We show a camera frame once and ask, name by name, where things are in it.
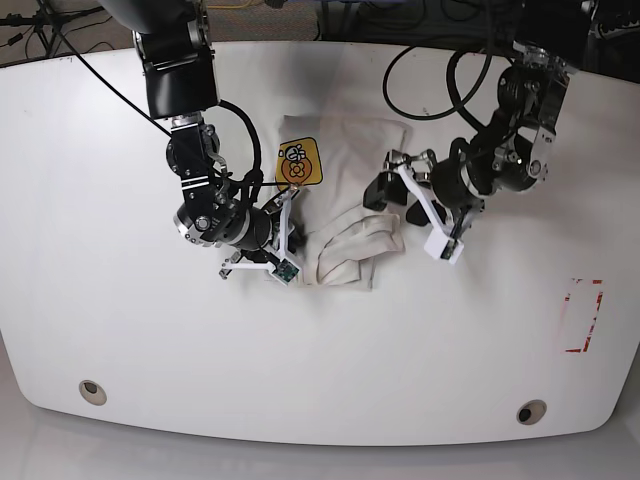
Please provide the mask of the white T-shirt with yellow logo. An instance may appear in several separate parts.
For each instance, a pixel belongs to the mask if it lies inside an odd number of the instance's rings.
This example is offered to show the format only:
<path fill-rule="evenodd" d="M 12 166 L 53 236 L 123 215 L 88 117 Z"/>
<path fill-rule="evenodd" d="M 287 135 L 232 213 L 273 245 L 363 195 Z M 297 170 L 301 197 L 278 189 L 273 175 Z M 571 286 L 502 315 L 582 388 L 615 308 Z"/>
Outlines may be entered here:
<path fill-rule="evenodd" d="M 403 252 L 400 218 L 363 205 L 386 155 L 411 138 L 409 125 L 368 117 L 290 116 L 279 125 L 274 178 L 298 183 L 292 220 L 301 227 L 300 287 L 369 290 L 377 259 Z"/>

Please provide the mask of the red tape rectangle marking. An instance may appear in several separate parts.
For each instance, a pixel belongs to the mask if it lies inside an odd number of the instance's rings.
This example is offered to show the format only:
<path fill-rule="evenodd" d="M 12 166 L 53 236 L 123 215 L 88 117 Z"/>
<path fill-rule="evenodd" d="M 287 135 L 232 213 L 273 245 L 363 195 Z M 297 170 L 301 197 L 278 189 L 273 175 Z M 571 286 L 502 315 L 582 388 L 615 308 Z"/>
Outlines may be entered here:
<path fill-rule="evenodd" d="M 559 324 L 558 341 L 563 353 L 580 354 L 588 351 L 603 295 L 603 280 L 571 280 L 564 297 Z"/>

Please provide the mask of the white power strip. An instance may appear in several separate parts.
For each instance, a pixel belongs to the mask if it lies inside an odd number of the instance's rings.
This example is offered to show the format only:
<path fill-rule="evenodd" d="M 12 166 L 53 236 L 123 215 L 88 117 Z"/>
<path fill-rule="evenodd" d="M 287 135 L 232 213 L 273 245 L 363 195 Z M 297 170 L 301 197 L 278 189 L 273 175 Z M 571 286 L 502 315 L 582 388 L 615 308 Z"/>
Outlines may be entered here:
<path fill-rule="evenodd" d="M 611 40 L 638 32 L 639 15 L 631 11 L 606 17 L 596 26 L 596 37 L 600 40 Z"/>

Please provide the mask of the black tripod stand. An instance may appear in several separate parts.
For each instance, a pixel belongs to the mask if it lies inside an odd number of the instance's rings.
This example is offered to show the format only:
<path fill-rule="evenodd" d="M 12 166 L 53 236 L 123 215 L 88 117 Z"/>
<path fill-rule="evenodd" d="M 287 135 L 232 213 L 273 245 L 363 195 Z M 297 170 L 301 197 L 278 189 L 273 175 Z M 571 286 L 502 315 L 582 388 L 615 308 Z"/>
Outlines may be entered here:
<path fill-rule="evenodd" d="M 53 58 L 56 52 L 56 42 L 60 38 L 59 33 L 67 24 L 84 19 L 92 15 L 103 13 L 102 6 L 85 8 L 81 10 L 61 11 L 53 7 L 50 1 L 42 1 L 31 16 L 25 17 L 18 13 L 8 13 L 1 18 L 1 26 L 8 28 L 26 27 L 26 33 L 19 33 L 8 39 L 2 48 L 9 47 L 21 41 L 25 36 L 36 35 L 44 49 L 45 59 Z"/>

